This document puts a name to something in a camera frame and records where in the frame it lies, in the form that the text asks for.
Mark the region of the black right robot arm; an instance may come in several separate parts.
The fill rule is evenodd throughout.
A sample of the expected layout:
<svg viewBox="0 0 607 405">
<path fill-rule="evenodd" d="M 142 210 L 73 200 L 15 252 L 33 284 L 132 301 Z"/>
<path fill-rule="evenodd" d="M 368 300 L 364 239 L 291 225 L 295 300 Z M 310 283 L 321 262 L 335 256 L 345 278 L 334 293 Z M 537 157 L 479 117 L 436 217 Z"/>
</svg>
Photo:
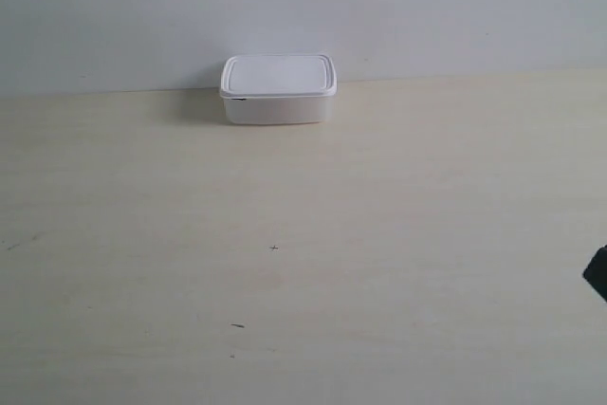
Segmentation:
<svg viewBox="0 0 607 405">
<path fill-rule="evenodd" d="M 594 254 L 582 277 L 587 284 L 607 302 L 607 246 L 603 246 Z"/>
</svg>

